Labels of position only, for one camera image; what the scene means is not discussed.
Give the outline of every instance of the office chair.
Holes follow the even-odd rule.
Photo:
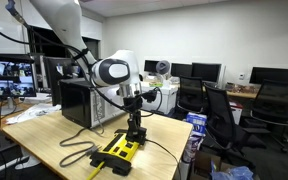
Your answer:
[[[231,164],[233,163],[229,157],[233,156],[247,162],[249,168],[254,168],[253,163],[244,157],[245,154],[242,152],[242,148],[266,148],[264,142],[254,134],[265,134],[269,131],[258,128],[242,128],[236,125],[226,91],[210,87],[208,84],[205,84],[205,89],[209,103],[209,115],[206,123],[207,135],[219,148],[205,146],[204,144],[202,147],[217,151],[219,156],[227,159]],[[241,156],[232,153],[231,150],[238,151]]]
[[[251,117],[257,121],[283,126],[282,138],[288,126],[288,83],[264,80],[251,107]],[[249,124],[261,123],[245,120]],[[270,133],[271,137],[281,146],[282,152],[287,152],[284,144]]]
[[[203,95],[202,78],[180,76],[180,91],[177,106],[186,111],[201,113],[207,105]]]

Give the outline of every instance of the robotic arm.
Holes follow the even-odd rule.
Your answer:
[[[87,48],[81,36],[82,12],[78,0],[30,1],[64,44],[80,51]],[[73,56],[78,55],[72,50],[70,52]],[[136,57],[132,51],[117,51],[98,63],[90,51],[85,57],[87,62],[80,58],[77,63],[84,71],[86,80],[93,81],[98,86],[130,85],[140,82]]]
[[[15,10],[14,0],[8,2],[6,9],[15,19],[28,27],[23,17]],[[87,81],[94,86],[120,85],[124,107],[130,112],[126,140],[143,145],[146,129],[140,127],[139,109],[142,107],[142,99],[135,54],[129,50],[119,50],[114,55],[97,62],[82,40],[80,29],[82,12],[78,0],[30,0],[30,2],[64,44],[81,52],[78,54],[70,49]]]

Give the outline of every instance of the ceiling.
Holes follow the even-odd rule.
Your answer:
[[[227,0],[80,0],[80,5],[104,17],[179,8]]]

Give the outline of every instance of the yellow device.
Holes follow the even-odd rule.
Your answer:
[[[91,165],[98,167],[104,162],[104,166],[113,168],[113,173],[127,176],[131,171],[131,159],[139,147],[138,142],[129,142],[126,139],[126,131],[119,130],[114,134],[114,139],[102,150],[91,156]]]

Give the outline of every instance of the monitor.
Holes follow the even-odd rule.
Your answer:
[[[264,79],[288,82],[288,69],[253,67],[250,83],[262,84]]]
[[[192,75],[192,65],[172,63],[171,75],[174,77],[190,77]]]
[[[144,71],[157,73],[156,65],[159,61],[145,60]]]
[[[44,57],[45,74],[48,87],[51,88],[52,104],[61,104],[59,80],[73,78],[73,62],[71,58]]]
[[[13,99],[10,97],[36,97],[32,64],[30,60],[23,60],[25,58],[30,57],[0,54],[0,97],[8,98],[8,105],[2,107],[1,115],[22,110],[20,107],[14,107]]]
[[[217,83],[221,73],[221,64],[192,63],[192,77],[201,77],[204,82]]]

